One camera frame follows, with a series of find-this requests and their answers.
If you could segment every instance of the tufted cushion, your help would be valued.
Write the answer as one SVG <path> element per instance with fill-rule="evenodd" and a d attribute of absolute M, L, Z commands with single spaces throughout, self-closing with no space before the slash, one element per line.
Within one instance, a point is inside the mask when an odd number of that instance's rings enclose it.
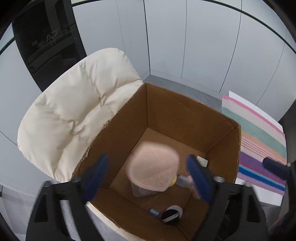
<path fill-rule="evenodd" d="M 53 82 L 25 114 L 17 136 L 23 155 L 50 177 L 67 182 L 120 108 L 143 84 L 120 50 L 99 50 Z"/>

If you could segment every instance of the striped cloth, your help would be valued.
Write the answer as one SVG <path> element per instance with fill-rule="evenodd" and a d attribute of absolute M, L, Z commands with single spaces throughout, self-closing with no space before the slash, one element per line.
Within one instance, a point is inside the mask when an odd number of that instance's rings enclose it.
<path fill-rule="evenodd" d="M 222 98 L 221 112 L 237 121 L 242 128 L 237 178 L 283 196 L 286 181 L 262 166 L 265 157 L 287 164 L 286 140 L 283 131 L 250 105 L 228 96 Z"/>

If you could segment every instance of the blurry pink object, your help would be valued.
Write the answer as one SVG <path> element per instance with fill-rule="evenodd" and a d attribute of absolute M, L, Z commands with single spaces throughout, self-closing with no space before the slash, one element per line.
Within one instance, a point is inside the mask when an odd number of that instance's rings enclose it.
<path fill-rule="evenodd" d="M 141 143 L 127 165 L 130 181 L 140 188 L 165 191 L 179 168 L 179 155 L 170 146 L 155 143 Z"/>

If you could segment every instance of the yellow object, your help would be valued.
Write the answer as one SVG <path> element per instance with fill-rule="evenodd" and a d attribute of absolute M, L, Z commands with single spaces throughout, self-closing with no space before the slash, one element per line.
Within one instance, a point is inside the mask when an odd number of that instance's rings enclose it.
<path fill-rule="evenodd" d="M 172 182 L 170 183 L 169 187 L 171 187 L 172 185 L 174 185 L 177 181 L 177 175 L 175 175 L 174 179 L 172 180 Z"/>

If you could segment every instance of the cardboard box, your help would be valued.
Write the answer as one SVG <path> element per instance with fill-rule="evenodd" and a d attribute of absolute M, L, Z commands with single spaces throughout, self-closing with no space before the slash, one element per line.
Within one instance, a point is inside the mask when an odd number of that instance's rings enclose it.
<path fill-rule="evenodd" d="M 125 162 L 144 140 L 177 150 L 178 175 L 188 175 L 186 157 L 195 154 L 208 160 L 208 168 L 214 175 L 232 183 L 238 169 L 240 125 L 202 103 L 146 83 L 106 124 L 73 173 L 73 176 L 82 174 L 99 155 L 109 154 L 108 173 L 91 203 L 118 227 L 142 239 L 190 240 L 209 208 L 205 202 L 177 185 L 154 195 L 133 196 Z M 184 210 L 176 226 L 166 225 L 147 212 L 149 208 L 164 211 L 170 205 L 179 205 Z"/>

